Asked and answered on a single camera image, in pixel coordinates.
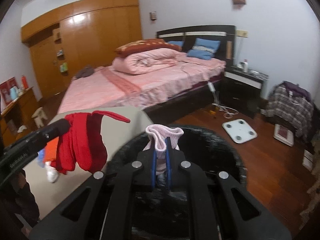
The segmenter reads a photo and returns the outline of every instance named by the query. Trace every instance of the black headboard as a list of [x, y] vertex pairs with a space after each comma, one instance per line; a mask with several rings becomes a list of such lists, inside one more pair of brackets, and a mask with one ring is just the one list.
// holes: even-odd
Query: black headboard
[[165, 41], [184, 41], [183, 52], [188, 52], [194, 45], [196, 38], [220, 41], [220, 47], [215, 58], [233, 66], [236, 27], [234, 25], [199, 25], [175, 28], [157, 32], [157, 38]]

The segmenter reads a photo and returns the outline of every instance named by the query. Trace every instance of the white stool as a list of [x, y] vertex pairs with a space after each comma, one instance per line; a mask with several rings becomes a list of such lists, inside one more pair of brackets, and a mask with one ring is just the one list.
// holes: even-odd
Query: white stool
[[34, 118], [36, 126], [38, 128], [44, 127], [44, 123], [42, 122], [42, 119], [48, 120], [48, 117], [43, 111], [42, 107], [38, 108], [31, 117]]

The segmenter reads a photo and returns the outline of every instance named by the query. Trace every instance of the pink comforter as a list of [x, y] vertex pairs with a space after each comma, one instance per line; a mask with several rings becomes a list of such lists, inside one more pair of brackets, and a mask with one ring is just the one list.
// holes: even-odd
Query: pink comforter
[[225, 68], [226, 63], [218, 59], [201, 60], [187, 58], [182, 52], [179, 54], [177, 65], [141, 75], [121, 73], [113, 66], [108, 67], [113, 74], [141, 89], [141, 92], [130, 95], [109, 82], [103, 75], [104, 67], [99, 67], [93, 75], [74, 80], [70, 84], [58, 113], [128, 105], [144, 109], [164, 103], [199, 82], [208, 81]]
[[180, 52], [173, 49], [153, 49], [131, 54], [126, 58], [116, 57], [112, 65], [117, 71], [140, 75], [177, 65], [178, 56]]

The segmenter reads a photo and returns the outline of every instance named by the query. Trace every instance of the wall outlet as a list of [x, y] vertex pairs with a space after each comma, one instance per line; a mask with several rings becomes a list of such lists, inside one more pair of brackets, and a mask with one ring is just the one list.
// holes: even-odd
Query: wall outlet
[[248, 37], [248, 31], [237, 30], [236, 36], [247, 38]]

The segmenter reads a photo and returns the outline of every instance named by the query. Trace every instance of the plaid shirt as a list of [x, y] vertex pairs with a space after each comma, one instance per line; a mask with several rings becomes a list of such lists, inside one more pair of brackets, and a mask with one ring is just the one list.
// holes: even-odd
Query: plaid shirt
[[269, 94], [266, 116], [277, 115], [296, 128], [296, 137], [307, 138], [311, 127], [313, 104], [302, 97], [289, 98], [284, 85], [276, 86]]

